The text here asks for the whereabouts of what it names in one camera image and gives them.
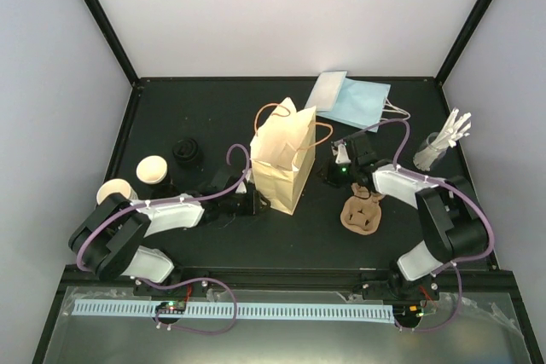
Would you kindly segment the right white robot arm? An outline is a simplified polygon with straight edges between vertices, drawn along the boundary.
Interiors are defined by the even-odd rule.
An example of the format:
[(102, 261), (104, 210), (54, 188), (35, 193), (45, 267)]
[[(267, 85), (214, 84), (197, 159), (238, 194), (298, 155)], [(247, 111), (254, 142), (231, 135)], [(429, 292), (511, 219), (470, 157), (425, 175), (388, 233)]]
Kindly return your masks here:
[(363, 132), (333, 142), (331, 150), (322, 179), (335, 187), (351, 186), (352, 194), (340, 213), (345, 228), (361, 235), (375, 233), (385, 197), (414, 208), (421, 227), (421, 242), (392, 261), (386, 272), (365, 280), (363, 295), (415, 299), (418, 287), (437, 270), (488, 251), (491, 225), (465, 178), (435, 179), (380, 160)]

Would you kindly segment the brown pulp cup carrier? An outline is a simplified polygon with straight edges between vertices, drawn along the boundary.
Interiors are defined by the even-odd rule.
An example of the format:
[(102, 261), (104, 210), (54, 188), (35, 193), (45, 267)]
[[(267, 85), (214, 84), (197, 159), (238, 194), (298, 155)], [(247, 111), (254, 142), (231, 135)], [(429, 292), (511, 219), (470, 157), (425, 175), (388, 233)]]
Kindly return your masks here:
[(371, 235), (380, 226), (383, 194), (371, 192), (357, 183), (351, 185), (352, 196), (344, 203), (340, 213), (342, 225), (356, 234)]

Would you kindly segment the brown paper bag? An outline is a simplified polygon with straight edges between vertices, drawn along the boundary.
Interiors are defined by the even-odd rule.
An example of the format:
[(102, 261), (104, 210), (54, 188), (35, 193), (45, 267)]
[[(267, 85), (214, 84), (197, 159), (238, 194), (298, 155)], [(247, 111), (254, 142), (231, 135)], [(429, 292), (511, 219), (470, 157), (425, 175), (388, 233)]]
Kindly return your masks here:
[(317, 108), (299, 110), (291, 98), (263, 105), (250, 143), (253, 181), (272, 209), (292, 215), (315, 163), (317, 146), (333, 134)]

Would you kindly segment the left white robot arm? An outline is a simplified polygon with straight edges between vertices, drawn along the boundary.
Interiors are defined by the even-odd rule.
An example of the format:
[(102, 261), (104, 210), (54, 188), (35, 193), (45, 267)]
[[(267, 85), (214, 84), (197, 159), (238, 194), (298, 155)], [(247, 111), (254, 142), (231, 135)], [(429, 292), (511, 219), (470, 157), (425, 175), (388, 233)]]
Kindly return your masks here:
[(68, 241), (79, 265), (99, 280), (136, 276), (151, 280), (165, 295), (177, 293), (183, 274), (163, 251), (147, 248), (143, 240), (177, 228), (195, 228), (225, 216), (257, 216), (271, 208), (253, 183), (225, 166), (212, 182), (177, 197), (129, 200), (109, 194), (80, 224)]

